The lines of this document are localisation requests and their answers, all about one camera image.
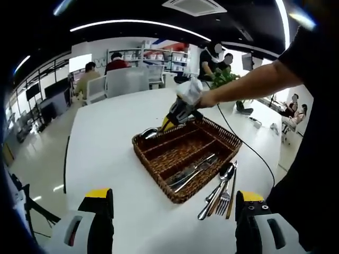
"air conditioner vent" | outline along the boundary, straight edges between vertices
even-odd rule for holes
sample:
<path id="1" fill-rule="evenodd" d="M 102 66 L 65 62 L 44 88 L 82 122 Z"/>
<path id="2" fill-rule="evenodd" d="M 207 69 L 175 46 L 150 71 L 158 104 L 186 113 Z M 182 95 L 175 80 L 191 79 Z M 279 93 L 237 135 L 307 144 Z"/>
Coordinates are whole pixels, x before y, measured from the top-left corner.
<path id="1" fill-rule="evenodd" d="M 194 17 L 227 12 L 226 9 L 213 0 L 169 0 L 163 6 Z"/>

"fork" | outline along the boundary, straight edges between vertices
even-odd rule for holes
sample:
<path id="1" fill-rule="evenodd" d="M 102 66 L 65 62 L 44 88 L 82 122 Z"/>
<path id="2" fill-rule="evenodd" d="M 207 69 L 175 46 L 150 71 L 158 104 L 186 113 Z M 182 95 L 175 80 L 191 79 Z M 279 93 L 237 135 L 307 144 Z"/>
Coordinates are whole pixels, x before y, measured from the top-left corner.
<path id="1" fill-rule="evenodd" d="M 229 181 L 227 182 L 224 192 L 220 194 L 219 204 L 216 209 L 217 215 L 221 215 L 221 216 L 224 215 L 226 208 L 228 206 L 228 203 L 231 199 L 231 196 L 228 193 L 228 185 L 229 185 Z"/>

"cutlery tray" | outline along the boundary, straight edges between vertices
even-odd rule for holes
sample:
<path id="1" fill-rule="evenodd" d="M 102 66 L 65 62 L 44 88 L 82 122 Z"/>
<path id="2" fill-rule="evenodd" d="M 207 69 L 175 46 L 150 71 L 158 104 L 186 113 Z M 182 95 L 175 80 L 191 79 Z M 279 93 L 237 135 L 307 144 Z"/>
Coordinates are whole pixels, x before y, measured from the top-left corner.
<path id="1" fill-rule="evenodd" d="M 242 145 L 238 137 L 205 117 L 201 120 L 189 119 L 185 125 L 159 133 L 154 138 L 144 139 L 138 134 L 133 137 L 132 143 L 141 163 L 176 204 L 184 203 L 211 181 Z M 213 153 L 217 155 L 217 161 L 179 192 L 174 193 L 167 185 L 167 180 Z"/>

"person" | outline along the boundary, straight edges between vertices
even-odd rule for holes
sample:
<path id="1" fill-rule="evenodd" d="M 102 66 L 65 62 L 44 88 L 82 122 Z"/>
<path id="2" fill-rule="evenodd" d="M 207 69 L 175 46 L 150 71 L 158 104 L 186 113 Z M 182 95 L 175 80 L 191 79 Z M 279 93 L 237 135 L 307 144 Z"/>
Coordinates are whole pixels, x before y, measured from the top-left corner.
<path id="1" fill-rule="evenodd" d="M 78 96 L 80 92 L 83 94 L 83 100 L 87 99 L 87 82 L 96 78 L 100 78 L 100 74 L 95 71 L 95 63 L 89 62 L 85 66 L 85 73 L 79 79 L 75 88 L 75 95 Z"/>
<path id="2" fill-rule="evenodd" d="M 214 79 L 214 72 L 218 67 L 219 53 L 222 52 L 221 43 L 218 41 L 211 41 L 208 46 L 200 53 L 199 59 L 199 76 L 201 81 L 212 81 Z"/>
<path id="3" fill-rule="evenodd" d="M 231 64 L 233 63 L 233 55 L 231 53 L 227 53 L 224 57 L 224 60 L 218 63 L 218 68 L 220 70 L 225 70 L 229 68 L 231 70 Z"/>
<path id="4" fill-rule="evenodd" d="M 306 114 L 307 114 L 307 105 L 306 104 L 302 104 L 302 111 L 301 112 L 298 112 L 298 111 L 295 111 L 293 117 L 292 116 L 289 116 L 289 117 L 286 117 L 286 116 L 283 116 L 282 117 L 282 123 L 288 125 L 289 127 L 295 129 L 297 127 L 297 125 L 305 119 L 306 117 Z"/>
<path id="5" fill-rule="evenodd" d="M 308 125 L 286 176 L 272 188 L 266 199 L 273 213 L 282 215 L 299 233 L 299 242 L 309 251 L 325 246 L 331 230 L 326 218 L 327 208 L 335 200 L 329 184 L 334 172 L 336 149 L 335 86 L 339 22 L 337 1 L 308 1 L 307 10 L 317 20 L 317 27 L 300 27 L 290 47 L 274 62 L 249 72 L 246 76 L 206 92 L 200 107 L 219 102 L 254 99 L 271 95 L 289 87 L 304 84 L 314 97 Z"/>
<path id="6" fill-rule="evenodd" d="M 111 62 L 106 65 L 105 75 L 110 70 L 117 70 L 122 68 L 128 68 L 129 65 L 126 61 L 122 60 L 122 54 L 115 52 L 111 55 Z"/>
<path id="7" fill-rule="evenodd" d="M 299 95 L 293 94 L 292 102 L 289 105 L 287 105 L 287 103 L 284 103 L 284 105 L 286 106 L 286 109 L 285 111 L 279 112 L 279 114 L 285 117 L 289 117 L 289 116 L 293 117 L 295 112 L 298 109 L 298 99 L 299 99 Z"/>

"white chair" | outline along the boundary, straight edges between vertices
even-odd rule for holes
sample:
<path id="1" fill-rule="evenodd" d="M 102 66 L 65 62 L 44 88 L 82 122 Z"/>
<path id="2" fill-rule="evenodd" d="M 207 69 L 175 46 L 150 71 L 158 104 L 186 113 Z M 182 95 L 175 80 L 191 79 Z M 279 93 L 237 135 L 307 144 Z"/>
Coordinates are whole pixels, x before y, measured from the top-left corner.
<path id="1" fill-rule="evenodd" d="M 108 98 L 149 90 L 146 67 L 131 67 L 110 70 L 106 75 Z"/>
<path id="2" fill-rule="evenodd" d="M 153 86 L 156 85 L 158 88 L 162 88 L 164 86 L 163 80 L 163 72 L 164 65 L 148 65 L 148 82 L 149 89 L 153 89 Z"/>
<path id="3" fill-rule="evenodd" d="M 105 92 L 106 76 L 92 79 L 87 82 L 87 100 L 86 104 L 93 104 L 106 99 Z"/>

